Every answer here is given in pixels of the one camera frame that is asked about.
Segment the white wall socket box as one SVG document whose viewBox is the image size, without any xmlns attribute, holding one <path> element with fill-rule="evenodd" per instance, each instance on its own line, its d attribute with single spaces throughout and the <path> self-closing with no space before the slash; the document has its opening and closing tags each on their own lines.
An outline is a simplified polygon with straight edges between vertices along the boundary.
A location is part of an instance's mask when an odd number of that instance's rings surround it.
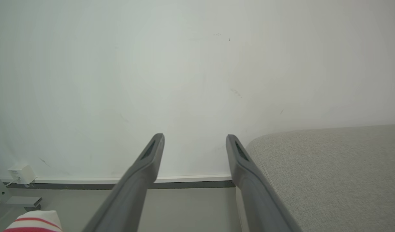
<svg viewBox="0 0 395 232">
<path fill-rule="evenodd" d="M 28 185 L 37 178 L 30 165 L 15 165 L 9 168 L 8 172 L 16 184 Z"/>
</svg>

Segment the white and black skirting board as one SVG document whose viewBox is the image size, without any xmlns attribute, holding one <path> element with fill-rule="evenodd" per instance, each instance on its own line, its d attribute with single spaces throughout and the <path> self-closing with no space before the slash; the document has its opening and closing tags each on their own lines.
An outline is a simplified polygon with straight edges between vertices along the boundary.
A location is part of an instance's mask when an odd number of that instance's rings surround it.
<svg viewBox="0 0 395 232">
<path fill-rule="evenodd" d="M 3 183 L 12 181 L 10 177 L 1 177 Z M 9 188 L 52 189 L 52 190 L 111 190 L 120 178 L 36 178 L 31 184 L 9 185 Z M 198 188 L 234 188 L 230 175 L 185 175 L 157 177 L 149 189 L 198 189 Z"/>
</svg>

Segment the grey metal frame leg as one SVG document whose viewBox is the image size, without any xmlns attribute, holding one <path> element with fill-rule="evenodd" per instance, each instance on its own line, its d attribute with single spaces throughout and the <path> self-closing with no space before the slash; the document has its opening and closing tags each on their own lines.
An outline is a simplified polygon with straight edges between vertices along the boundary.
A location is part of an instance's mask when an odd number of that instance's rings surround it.
<svg viewBox="0 0 395 232">
<path fill-rule="evenodd" d="M 13 183 L 12 180 L 5 184 L 0 179 L 0 220 L 16 208 L 23 208 L 25 211 L 41 209 L 41 197 L 24 197 L 12 194 L 8 186 Z"/>
</svg>

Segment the grey fabric sofa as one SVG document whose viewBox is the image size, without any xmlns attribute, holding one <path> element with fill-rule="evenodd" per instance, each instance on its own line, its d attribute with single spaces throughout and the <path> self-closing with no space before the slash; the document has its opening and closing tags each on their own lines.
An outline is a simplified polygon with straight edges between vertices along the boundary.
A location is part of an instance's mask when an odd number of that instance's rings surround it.
<svg viewBox="0 0 395 232">
<path fill-rule="evenodd" d="M 302 232 L 395 232 L 395 125 L 280 132 L 245 150 Z"/>
</svg>

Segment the white and red striped garment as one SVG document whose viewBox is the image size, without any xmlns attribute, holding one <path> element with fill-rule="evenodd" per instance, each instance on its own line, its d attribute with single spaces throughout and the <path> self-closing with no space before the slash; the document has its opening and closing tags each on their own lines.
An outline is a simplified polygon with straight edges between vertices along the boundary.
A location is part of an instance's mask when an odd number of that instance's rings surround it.
<svg viewBox="0 0 395 232">
<path fill-rule="evenodd" d="M 56 210 L 35 210 L 16 218 L 3 232 L 63 232 Z"/>
</svg>

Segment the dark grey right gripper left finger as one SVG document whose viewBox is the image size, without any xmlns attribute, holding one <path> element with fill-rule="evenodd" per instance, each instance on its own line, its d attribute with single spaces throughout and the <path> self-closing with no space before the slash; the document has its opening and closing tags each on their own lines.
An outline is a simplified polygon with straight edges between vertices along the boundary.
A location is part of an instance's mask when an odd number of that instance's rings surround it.
<svg viewBox="0 0 395 232">
<path fill-rule="evenodd" d="M 152 136 L 82 232 L 137 232 L 147 190 L 158 176 L 164 146 L 162 133 Z"/>
</svg>

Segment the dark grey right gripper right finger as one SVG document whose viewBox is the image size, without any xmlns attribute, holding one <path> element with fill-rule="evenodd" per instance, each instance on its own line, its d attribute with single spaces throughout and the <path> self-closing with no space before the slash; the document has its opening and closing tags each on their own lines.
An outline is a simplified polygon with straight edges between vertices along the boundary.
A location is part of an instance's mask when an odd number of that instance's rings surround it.
<svg viewBox="0 0 395 232">
<path fill-rule="evenodd" d="M 249 231 L 302 232 L 235 135 L 227 135 L 226 150 L 232 181 L 243 198 Z"/>
</svg>

